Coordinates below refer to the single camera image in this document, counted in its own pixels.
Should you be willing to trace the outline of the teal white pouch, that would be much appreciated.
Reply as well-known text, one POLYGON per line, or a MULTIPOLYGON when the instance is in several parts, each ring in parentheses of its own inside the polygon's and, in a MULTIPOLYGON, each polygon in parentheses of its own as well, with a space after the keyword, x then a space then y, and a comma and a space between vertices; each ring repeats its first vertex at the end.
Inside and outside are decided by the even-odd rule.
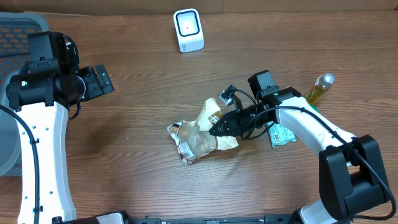
POLYGON ((267 127, 269 128, 268 133, 273 149, 276 146, 283 146, 290 142, 296 142, 295 134, 282 125, 275 124, 274 122, 268 122, 267 127))

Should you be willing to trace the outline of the brown snack packet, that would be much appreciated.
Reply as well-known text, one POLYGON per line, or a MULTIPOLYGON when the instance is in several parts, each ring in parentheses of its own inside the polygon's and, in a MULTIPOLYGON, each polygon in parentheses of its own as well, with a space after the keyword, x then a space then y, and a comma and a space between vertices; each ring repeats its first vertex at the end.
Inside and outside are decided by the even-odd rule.
POLYGON ((167 127, 175 141, 178 155, 186 165, 195 163, 199 158, 214 150, 229 150, 238 147, 232 136, 213 136, 210 129, 223 117, 224 112, 214 98, 204 102, 203 108, 194 121, 178 121, 167 127))

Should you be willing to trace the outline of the yellow dish soap bottle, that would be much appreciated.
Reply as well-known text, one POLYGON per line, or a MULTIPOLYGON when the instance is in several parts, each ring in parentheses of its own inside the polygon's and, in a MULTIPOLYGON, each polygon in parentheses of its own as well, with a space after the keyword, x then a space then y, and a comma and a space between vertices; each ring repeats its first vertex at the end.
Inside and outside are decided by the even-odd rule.
POLYGON ((311 105, 315 105, 317 101, 331 88, 335 81, 334 74, 326 73, 317 78, 311 89, 307 91, 303 97, 311 105))

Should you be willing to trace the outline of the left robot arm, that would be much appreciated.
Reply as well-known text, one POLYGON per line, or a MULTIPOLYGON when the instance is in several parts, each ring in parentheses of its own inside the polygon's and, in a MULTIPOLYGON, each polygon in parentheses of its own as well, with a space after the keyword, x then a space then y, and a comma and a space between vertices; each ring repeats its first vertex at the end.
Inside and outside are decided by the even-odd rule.
POLYGON ((77 218, 70 193, 66 130, 71 106, 111 93, 104 67, 80 68, 78 49, 59 32, 27 37, 30 61, 6 87, 22 153, 22 200, 18 223, 127 223, 124 212, 77 218))

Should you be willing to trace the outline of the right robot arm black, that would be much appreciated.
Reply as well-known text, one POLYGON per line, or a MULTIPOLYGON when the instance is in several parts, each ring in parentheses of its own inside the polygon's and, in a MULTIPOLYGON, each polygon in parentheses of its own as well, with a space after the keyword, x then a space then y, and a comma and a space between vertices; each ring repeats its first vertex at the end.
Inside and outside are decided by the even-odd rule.
POLYGON ((320 198, 291 215, 266 215, 265 223, 351 223, 355 219, 388 220, 397 211, 378 142, 357 137, 314 110, 295 88, 281 89, 264 70, 248 79, 253 104, 243 108, 230 85, 219 98, 234 111, 211 129, 212 136, 249 139, 268 122, 293 132, 319 160, 320 198))

